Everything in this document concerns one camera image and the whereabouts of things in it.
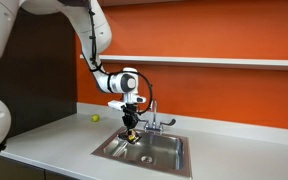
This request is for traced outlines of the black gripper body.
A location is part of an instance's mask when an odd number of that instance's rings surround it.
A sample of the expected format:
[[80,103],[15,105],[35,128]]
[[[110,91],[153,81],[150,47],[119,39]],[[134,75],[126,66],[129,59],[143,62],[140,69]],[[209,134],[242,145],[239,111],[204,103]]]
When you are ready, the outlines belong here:
[[139,120],[137,116],[136,106],[133,104],[127,104],[123,108],[123,112],[124,115],[122,116],[122,120],[126,128],[127,129],[135,128]]

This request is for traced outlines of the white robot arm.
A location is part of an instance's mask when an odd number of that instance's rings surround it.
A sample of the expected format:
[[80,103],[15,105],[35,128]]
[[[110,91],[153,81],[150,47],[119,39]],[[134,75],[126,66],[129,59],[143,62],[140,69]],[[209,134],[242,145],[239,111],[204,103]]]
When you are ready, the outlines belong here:
[[146,101],[138,95],[137,70],[104,70],[99,54],[112,33],[97,0],[0,0],[0,152],[8,135],[76,112],[73,39],[98,89],[117,93],[110,105],[134,129]]

